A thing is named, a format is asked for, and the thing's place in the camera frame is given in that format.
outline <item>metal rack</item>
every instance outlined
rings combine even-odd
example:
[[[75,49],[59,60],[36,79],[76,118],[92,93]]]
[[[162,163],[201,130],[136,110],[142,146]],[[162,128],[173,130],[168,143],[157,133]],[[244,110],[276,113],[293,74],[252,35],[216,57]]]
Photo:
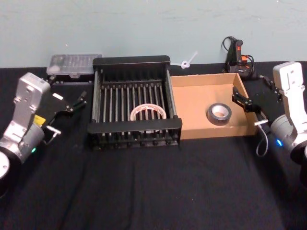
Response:
[[[94,147],[125,148],[177,145],[182,121],[176,114],[168,56],[96,58],[92,121],[88,132]],[[161,106],[166,119],[143,111],[130,121],[140,104]]]

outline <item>light blue wall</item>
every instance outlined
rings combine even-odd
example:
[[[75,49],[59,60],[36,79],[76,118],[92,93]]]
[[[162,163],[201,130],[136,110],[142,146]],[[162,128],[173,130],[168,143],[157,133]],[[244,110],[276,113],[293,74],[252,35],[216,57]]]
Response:
[[[218,63],[227,35],[256,61],[306,60],[306,12],[307,0],[0,0],[0,68],[58,53]]]

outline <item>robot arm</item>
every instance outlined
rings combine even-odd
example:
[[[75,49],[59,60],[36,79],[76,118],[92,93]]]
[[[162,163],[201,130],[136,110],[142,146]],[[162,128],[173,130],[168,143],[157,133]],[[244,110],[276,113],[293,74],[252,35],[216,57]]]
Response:
[[[77,103],[70,105],[63,97],[50,93],[50,85],[27,73],[19,79],[12,121],[0,139],[0,197],[17,178],[21,165],[44,139],[45,130],[60,131],[50,124],[60,115],[72,115],[85,106],[82,93]]]
[[[302,66],[298,62],[283,63],[273,68],[273,76],[276,98],[264,96],[255,102],[237,95],[233,89],[233,102],[246,112],[258,113],[269,120],[271,132],[278,138],[280,145],[283,145],[294,162],[302,165],[301,182],[307,187],[307,114],[304,107]],[[275,107],[280,105],[280,95],[285,114],[276,117],[270,112],[277,110]]]

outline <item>black tablecloth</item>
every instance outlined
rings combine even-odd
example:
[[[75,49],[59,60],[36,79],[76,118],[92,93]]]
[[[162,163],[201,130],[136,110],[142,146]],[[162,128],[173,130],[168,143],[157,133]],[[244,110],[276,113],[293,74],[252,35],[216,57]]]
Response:
[[[272,77],[273,66],[256,63]],[[222,64],[172,68],[172,75],[217,73]],[[307,64],[303,63],[305,82]],[[46,68],[0,69],[0,133],[11,120],[16,84],[23,74]],[[266,91],[245,82],[250,96]],[[93,85],[54,85],[76,99]],[[180,147],[91,151],[88,106],[54,126],[62,130],[23,165],[17,185],[0,201],[5,230],[54,229],[306,229],[307,190],[300,167],[271,137],[270,151],[255,156],[256,137],[182,141]]]

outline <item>cardboard box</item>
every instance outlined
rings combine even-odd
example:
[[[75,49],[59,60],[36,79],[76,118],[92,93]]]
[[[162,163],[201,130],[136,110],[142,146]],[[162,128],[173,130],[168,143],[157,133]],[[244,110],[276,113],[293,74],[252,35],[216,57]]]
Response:
[[[244,85],[236,73],[172,76],[172,87],[177,115],[182,119],[181,139],[233,137],[254,135],[254,113],[245,113],[232,102],[232,88],[248,97]],[[206,113],[214,103],[224,103],[232,110],[225,126],[212,124]]]

